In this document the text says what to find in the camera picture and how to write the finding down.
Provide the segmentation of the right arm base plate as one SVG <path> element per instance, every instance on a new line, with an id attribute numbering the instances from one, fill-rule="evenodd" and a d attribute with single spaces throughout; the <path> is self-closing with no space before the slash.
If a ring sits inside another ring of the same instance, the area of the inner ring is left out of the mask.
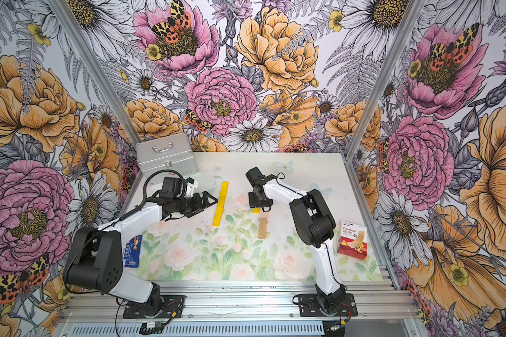
<path id="1" fill-rule="evenodd" d="M 358 316 L 354 295 L 347 293 L 341 301 L 330 303 L 316 293 L 302 293 L 293 296 L 292 303 L 299 308 L 301 317 L 343 317 Z"/>

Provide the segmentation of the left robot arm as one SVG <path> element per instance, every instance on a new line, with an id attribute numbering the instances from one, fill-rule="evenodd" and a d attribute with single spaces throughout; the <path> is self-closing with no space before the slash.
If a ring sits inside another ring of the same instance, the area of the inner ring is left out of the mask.
<path id="1" fill-rule="evenodd" d="M 79 229 L 73 242 L 63 281 L 66 289 L 81 289 L 122 299 L 134 313 L 155 317 L 163 309 L 160 286 L 128 272 L 138 267 L 144 244 L 141 232 L 160 221 L 192 218 L 217 204 L 209 192 L 197 192 L 195 180 L 168 170 L 162 187 L 143 191 L 138 206 L 98 227 Z"/>

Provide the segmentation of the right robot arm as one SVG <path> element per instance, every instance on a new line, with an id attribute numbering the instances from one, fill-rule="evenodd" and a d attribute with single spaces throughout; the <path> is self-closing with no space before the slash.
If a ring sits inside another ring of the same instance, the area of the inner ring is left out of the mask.
<path id="1" fill-rule="evenodd" d="M 257 167 L 250 169 L 245 177 L 252 187 L 248 193 L 250 208 L 270 211 L 275 201 L 289 206 L 300 240 L 311 248 L 321 312 L 334 315 L 342 307 L 347 287 L 336 268 L 333 248 L 336 221 L 323 195 L 316 189 L 293 188 L 281 182 L 278 176 L 264 175 Z"/>

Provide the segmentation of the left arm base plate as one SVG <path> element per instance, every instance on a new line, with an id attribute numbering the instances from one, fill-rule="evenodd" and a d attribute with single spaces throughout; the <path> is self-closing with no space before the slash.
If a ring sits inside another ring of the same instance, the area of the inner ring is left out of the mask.
<path id="1" fill-rule="evenodd" d="M 150 299 L 147 303 L 127 302 L 122 317 L 124 319 L 169 319 L 181 318 L 186 297 L 184 295 L 161 295 L 160 299 Z"/>

